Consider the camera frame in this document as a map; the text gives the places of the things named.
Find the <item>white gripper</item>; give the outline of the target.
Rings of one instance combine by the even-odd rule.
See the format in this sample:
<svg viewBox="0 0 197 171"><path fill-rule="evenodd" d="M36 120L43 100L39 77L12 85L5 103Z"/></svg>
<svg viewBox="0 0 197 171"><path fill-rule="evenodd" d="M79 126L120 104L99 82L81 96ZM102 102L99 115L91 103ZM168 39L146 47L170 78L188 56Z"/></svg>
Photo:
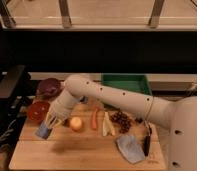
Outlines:
<svg viewBox="0 0 197 171"><path fill-rule="evenodd" d="M56 128L62 125L63 121L66 120L70 116L73 107L74 107L73 100L69 98L60 98L60 97L56 98L51 103L49 111L46 114L45 124L47 126L51 125L51 119L53 116L53 117L58 118L54 121L53 128Z"/></svg>

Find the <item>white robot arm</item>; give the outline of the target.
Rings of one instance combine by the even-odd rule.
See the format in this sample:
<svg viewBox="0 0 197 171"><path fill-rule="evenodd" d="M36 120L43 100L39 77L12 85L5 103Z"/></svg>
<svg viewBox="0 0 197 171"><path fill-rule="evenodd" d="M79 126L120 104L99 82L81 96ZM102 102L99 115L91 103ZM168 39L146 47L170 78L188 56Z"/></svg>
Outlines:
<svg viewBox="0 0 197 171"><path fill-rule="evenodd" d="M197 96L173 102L162 98L103 86L88 75L70 75L63 91L51 103L45 124L66 120L83 97L100 101L148 120L170 132L169 171L197 171Z"/></svg>

